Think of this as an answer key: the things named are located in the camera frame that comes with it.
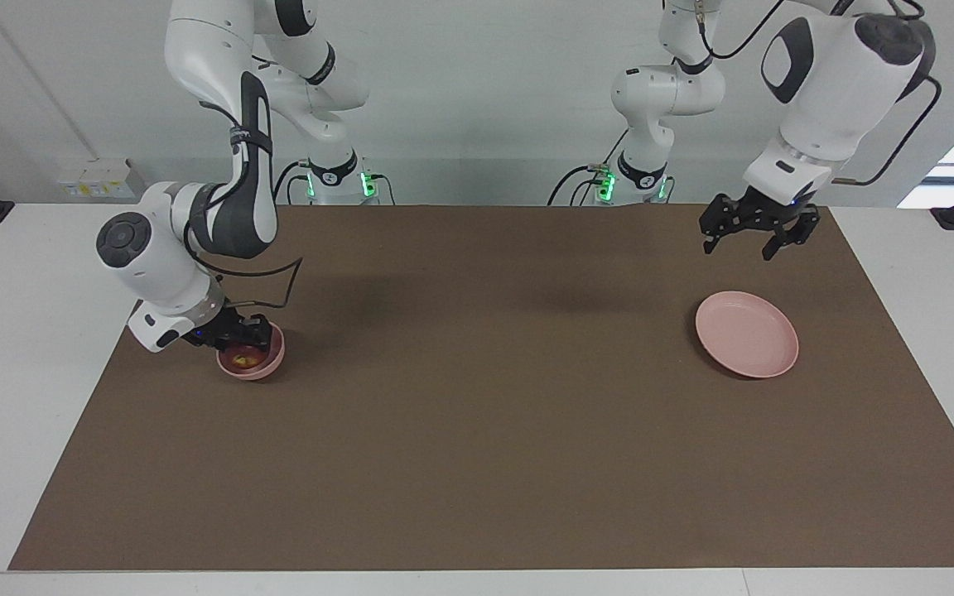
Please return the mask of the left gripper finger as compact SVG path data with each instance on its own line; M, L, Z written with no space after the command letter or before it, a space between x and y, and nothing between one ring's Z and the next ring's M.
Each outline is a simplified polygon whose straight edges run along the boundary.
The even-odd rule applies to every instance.
M772 237L764 246L764 260L769 262L781 249L792 245L803 245L817 229L821 215L817 209L802 209L791 222L772 219Z
M737 233L737 215L738 200L731 199L727 194L716 194L713 197L699 218L701 234L704 235L701 247L705 254L712 254L716 245L726 235Z

